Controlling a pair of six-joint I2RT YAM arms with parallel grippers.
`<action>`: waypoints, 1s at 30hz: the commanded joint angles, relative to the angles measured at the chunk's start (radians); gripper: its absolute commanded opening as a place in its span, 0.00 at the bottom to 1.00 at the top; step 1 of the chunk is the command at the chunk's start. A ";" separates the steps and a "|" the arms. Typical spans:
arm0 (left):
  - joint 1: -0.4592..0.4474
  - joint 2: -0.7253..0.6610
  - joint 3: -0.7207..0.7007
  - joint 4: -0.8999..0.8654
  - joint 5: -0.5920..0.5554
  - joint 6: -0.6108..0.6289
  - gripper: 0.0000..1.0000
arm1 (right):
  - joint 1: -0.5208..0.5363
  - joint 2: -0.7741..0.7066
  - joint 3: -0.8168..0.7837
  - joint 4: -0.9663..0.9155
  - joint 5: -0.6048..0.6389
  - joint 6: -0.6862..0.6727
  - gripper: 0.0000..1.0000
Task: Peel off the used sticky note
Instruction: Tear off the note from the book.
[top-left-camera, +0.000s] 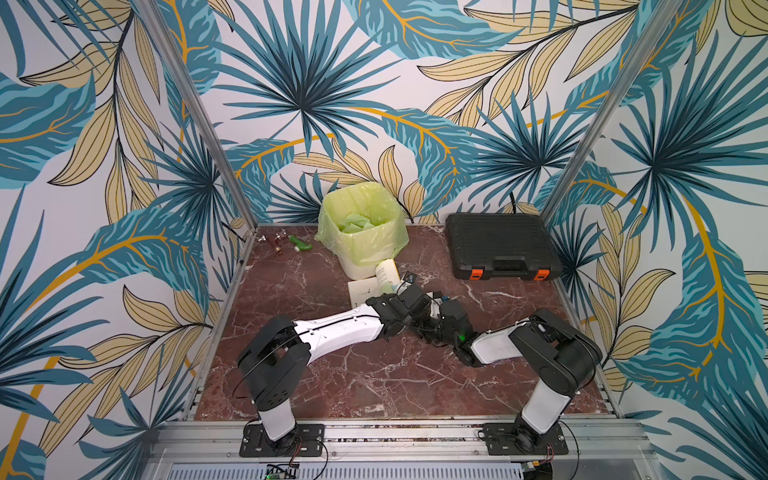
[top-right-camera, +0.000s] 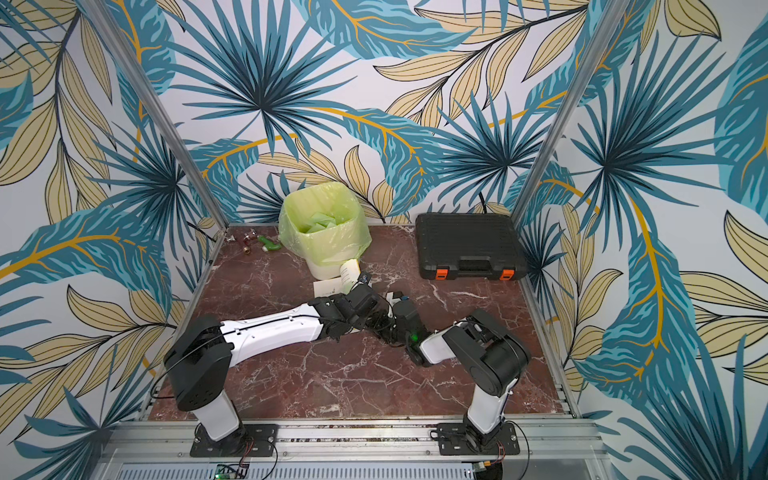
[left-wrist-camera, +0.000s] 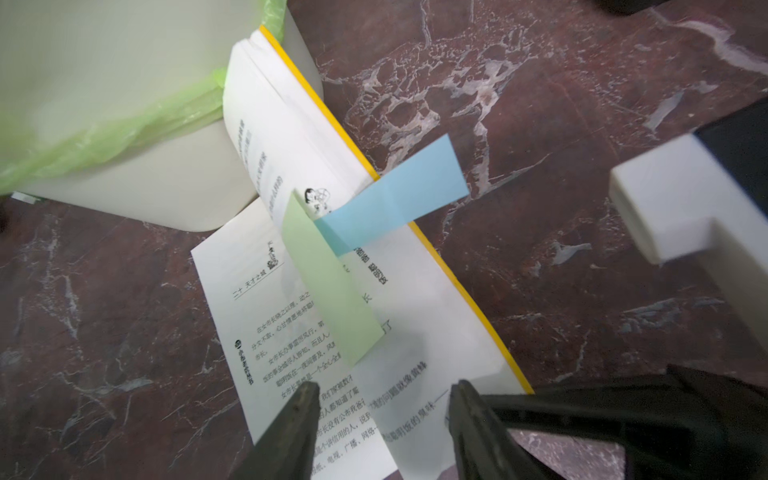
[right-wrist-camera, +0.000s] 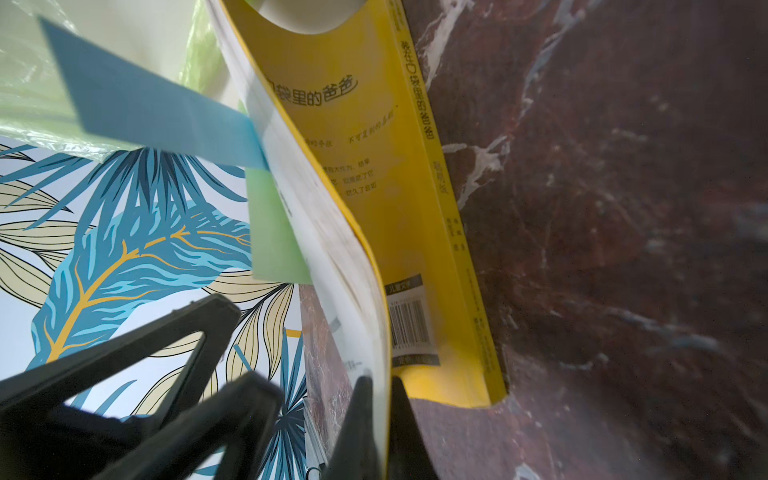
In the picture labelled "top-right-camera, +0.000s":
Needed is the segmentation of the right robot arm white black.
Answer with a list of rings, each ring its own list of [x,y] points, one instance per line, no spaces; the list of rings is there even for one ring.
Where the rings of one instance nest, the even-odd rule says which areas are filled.
[[[426,329],[414,302],[396,293],[384,324],[374,332],[394,346],[402,346],[410,360],[431,367],[455,359],[475,383],[472,402],[460,424],[439,434],[449,455],[485,454],[505,450],[516,440],[505,427],[504,409],[513,388],[531,361],[528,348],[494,316],[476,309],[437,332]]]

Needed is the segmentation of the yellow children's book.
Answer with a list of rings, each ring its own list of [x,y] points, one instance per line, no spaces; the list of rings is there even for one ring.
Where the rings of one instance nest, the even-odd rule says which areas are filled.
[[[316,297],[330,297],[334,294],[348,294],[358,283],[361,275],[360,265],[357,259],[350,259],[340,265],[339,275],[326,280],[313,283]]]

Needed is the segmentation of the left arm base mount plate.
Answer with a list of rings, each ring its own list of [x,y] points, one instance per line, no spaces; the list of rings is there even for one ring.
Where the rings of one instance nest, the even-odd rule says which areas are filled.
[[[214,441],[206,428],[198,423],[190,450],[192,458],[248,457],[267,458],[274,454],[277,424],[246,423],[221,440]]]

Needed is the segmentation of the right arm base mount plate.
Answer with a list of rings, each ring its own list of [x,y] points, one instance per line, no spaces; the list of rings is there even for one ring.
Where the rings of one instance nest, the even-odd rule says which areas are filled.
[[[520,446],[514,425],[502,422],[489,433],[481,433],[471,423],[440,423],[430,431],[442,456],[518,455]]]

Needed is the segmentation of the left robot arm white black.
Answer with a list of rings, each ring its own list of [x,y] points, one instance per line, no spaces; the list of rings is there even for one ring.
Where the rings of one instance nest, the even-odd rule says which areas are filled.
[[[229,370],[284,346],[371,330],[389,319],[390,307],[372,288],[358,284],[347,294],[316,297],[283,312],[245,320],[203,316],[187,327],[164,357],[178,410],[198,421],[197,437],[236,452],[249,441],[225,392]]]

